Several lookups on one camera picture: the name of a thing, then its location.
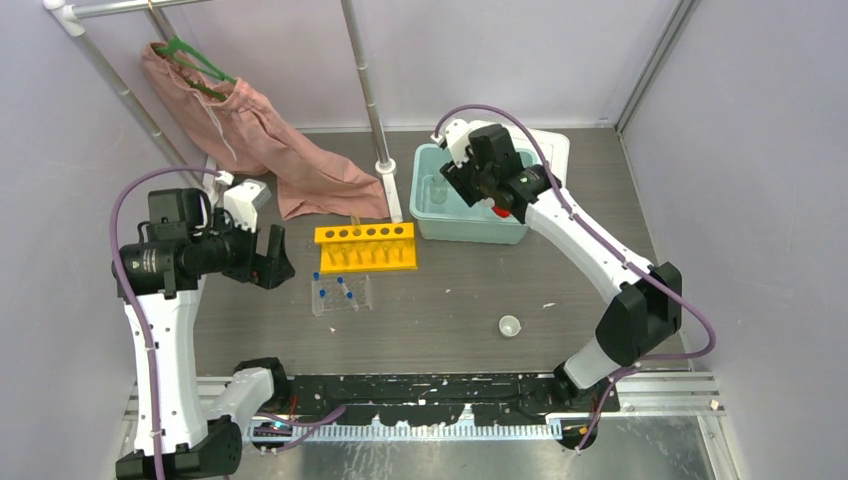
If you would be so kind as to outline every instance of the white pipe connector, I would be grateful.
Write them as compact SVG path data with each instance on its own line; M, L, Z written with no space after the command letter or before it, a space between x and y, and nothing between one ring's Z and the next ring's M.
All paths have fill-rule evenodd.
M392 223L402 223L403 211L400 209L400 197L395 185L397 163L390 158L385 164L377 162L375 168L377 173L383 177L383 190L386 192L386 202L389 204L389 216L392 218Z
M65 0L44 0L44 8L50 10L62 28L72 37L79 37L85 33L85 27L79 18L74 15L74 6L66 5Z

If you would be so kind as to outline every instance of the gray wooden table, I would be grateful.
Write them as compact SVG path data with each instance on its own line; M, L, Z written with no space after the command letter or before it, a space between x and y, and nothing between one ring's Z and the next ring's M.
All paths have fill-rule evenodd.
M571 140L567 185L598 222L632 250L654 260L645 220L621 145L611 129L563 130ZM367 133L310 136L369 173ZM407 210L415 149L424 132L387 135L398 162ZM273 178L266 179L269 186ZM280 222L276 202L260 215ZM319 264L314 227L346 217L308 215L285 222L286 250L297 276L272 291L220 275L207 281L195 326L197 372L226 375L241 361L275 356L289 373L410 373L551 370L588 341L605 309L591 283L546 239L528 232L514 246L418 238L417 271L372 274L374 311L315 318L312 272ZM260 241L260 250L264 245ZM501 316L522 323L504 339ZM679 352L678 337L658 351Z

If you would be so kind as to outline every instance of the white wall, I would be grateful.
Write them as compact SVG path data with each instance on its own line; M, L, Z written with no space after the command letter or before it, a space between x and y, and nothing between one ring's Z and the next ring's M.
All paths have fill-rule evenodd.
M40 0L0 2L0 43L0 478L108 478L135 381L109 211L166 163ZM145 197L123 210L124 242Z
M487 102L527 123L614 123L676 0L354 2L387 126ZM298 127L368 125L338 0L174 7L210 60Z
M701 2L625 135L754 479L848 478L846 23L844 2Z

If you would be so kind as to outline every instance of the clothes hanger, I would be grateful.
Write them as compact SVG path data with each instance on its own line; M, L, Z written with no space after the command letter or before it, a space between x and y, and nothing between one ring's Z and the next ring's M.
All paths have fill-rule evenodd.
M180 65L184 65L184 66L186 66L186 67L188 67L188 68L191 68L191 69L197 70L198 72L203 73L203 74L205 74L205 75L207 75L207 76L209 76L209 77L211 77L211 78L214 78L214 79L216 79L216 80L220 80L220 81L222 81L222 82L230 82L230 83L232 83L232 84L235 84L235 83L236 83L236 79L235 79L235 78L233 78L233 77L231 77L231 76L227 75L226 73L224 73L224 72L223 72L223 70L221 70L220 68L218 68L218 67L216 67L215 65L213 65L213 64L212 64L212 62L210 62L209 60L207 60L207 59L206 59L206 57L204 57L204 56L203 56L200 52L198 52L198 51L197 51L194 47L192 47L191 45L189 45L189 44L185 43L184 41L180 40L180 38L179 38L179 37L173 37L173 38L171 38L170 40L168 40L168 44L167 44L166 46L164 46L164 47L157 47L157 48L155 48L155 49L154 49L154 51L155 51L156 53L160 54L160 55L167 55L167 56L171 57L171 58L172 58L175 62L179 63ZM197 65L194 65L194 64L193 64L193 63L191 63L191 62L187 62L187 61L185 61L185 60L182 60L182 59L180 59L180 58L175 57L175 56L174 56L174 54L175 54L175 53L177 53L177 52L184 52L184 53L187 53L187 54L191 55L192 57L194 57L194 58L196 58L197 60L199 60L199 61L200 61L200 63L202 63L203 65L206 65L207 67L209 67L209 69L210 69L210 70L206 70L206 69L200 68L200 67L198 67ZM223 95L223 94L221 94L220 92L215 92L215 93L213 94L213 93L210 93L210 92L205 91L205 90L204 90L204 93L208 93L208 94L213 95L213 96L217 96L217 95L215 95L215 94Z

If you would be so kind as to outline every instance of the small white cup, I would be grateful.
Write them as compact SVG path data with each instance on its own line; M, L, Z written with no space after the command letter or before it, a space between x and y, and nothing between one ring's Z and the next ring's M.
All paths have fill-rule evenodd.
M521 323L512 315L504 315L498 322L498 330L501 331L501 335L504 337L512 338L521 331Z

